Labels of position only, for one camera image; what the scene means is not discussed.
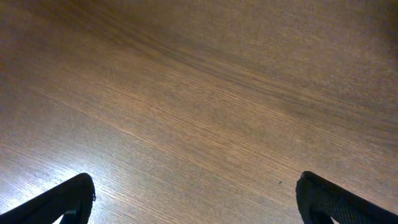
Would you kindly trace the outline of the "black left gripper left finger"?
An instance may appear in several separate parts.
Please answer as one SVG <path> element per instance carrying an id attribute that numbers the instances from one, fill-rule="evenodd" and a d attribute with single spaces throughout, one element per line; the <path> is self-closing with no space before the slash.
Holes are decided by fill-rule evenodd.
<path id="1" fill-rule="evenodd" d="M 61 218 L 61 223 L 87 224 L 95 198 L 93 179 L 81 173 L 2 214 L 1 223 L 48 224 Z"/>

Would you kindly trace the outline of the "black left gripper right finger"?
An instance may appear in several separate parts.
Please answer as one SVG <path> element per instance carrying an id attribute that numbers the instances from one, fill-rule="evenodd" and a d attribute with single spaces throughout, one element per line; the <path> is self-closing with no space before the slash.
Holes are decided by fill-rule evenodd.
<path id="1" fill-rule="evenodd" d="M 310 171 L 302 173 L 296 199 L 304 224 L 397 224 L 397 215 Z"/>

